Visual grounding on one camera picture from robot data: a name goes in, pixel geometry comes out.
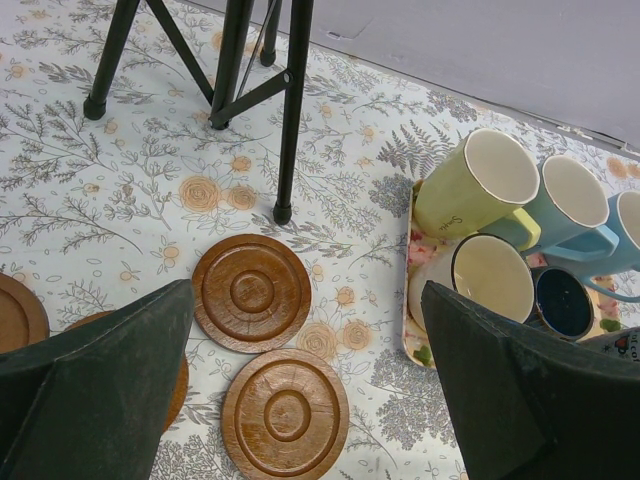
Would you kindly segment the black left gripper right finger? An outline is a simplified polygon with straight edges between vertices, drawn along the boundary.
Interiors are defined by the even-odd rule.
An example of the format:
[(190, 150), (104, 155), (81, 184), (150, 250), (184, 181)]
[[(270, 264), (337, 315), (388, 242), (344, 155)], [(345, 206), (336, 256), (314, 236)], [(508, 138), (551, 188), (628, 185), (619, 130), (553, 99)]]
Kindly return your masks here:
[(428, 282), (422, 308), (472, 479), (635, 479), (639, 365)]

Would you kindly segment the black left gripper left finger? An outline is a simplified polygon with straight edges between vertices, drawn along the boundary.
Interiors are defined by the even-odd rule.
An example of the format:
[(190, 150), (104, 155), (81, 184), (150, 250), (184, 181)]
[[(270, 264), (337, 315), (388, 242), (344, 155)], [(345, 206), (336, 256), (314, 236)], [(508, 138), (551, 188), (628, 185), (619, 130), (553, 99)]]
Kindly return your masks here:
[(149, 478), (193, 312), (179, 279), (3, 354), (2, 478)]

